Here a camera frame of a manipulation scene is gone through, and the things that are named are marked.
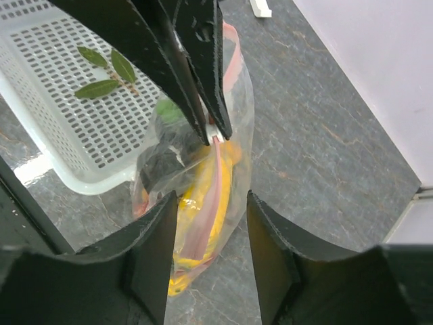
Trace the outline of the dark mangosteen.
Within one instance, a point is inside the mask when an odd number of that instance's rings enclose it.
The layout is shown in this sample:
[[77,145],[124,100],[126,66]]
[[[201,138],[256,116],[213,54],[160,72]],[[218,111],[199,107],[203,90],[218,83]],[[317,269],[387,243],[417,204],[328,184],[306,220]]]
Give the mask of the dark mangosteen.
[[139,180],[146,192],[150,193],[160,181],[186,170],[202,147],[197,136],[189,133],[146,148],[137,159]]

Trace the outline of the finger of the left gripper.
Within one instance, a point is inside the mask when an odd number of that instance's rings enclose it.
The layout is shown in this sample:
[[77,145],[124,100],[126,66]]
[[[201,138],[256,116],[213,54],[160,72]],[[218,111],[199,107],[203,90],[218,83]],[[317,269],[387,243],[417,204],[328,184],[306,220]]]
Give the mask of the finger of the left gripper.
[[206,121],[185,53],[159,1],[54,1],[118,50],[181,109],[204,145]]
[[218,1],[159,1],[185,53],[196,83],[205,121],[223,139],[232,127],[223,95],[223,15]]

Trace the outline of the yellow mango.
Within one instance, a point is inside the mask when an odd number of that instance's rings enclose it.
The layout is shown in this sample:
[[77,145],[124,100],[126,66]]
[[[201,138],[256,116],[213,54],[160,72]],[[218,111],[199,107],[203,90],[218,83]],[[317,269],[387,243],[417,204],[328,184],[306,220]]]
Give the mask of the yellow mango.
[[168,296],[180,295],[214,260],[229,206],[234,166],[242,149],[233,141],[203,150],[194,179],[177,211],[174,269]]

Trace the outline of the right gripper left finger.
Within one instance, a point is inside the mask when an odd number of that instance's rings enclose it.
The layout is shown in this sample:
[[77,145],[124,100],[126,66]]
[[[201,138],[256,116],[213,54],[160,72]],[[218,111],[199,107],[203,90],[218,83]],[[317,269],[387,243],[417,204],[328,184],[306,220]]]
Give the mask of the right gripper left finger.
[[73,255],[1,248],[2,324],[163,324],[177,196]]

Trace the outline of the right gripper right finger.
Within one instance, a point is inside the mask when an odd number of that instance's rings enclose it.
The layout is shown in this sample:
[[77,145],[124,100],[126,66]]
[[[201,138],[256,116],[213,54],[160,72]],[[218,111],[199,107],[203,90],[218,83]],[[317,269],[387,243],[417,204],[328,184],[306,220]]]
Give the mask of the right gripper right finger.
[[431,324],[432,246],[332,244],[247,195],[263,324]]

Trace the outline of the clear zip top bag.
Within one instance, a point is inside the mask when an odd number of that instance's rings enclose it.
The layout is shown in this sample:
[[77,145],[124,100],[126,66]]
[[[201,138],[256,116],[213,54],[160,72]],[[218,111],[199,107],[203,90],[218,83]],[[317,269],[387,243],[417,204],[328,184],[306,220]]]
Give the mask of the clear zip top bag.
[[197,138],[177,105],[160,93],[131,186],[132,212],[141,217],[163,196],[178,198],[168,295],[180,295],[215,260],[246,210],[251,182],[254,96],[236,29],[223,25],[223,94],[233,134],[215,127],[210,143]]

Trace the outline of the mangosteen with green calyx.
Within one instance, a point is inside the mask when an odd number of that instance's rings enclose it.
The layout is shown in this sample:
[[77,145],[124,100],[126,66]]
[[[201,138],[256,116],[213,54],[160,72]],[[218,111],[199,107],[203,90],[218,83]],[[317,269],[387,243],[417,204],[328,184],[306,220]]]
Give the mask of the mangosteen with green calyx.
[[156,133],[165,133],[167,129],[187,123],[181,109],[169,98],[158,100],[154,117]]

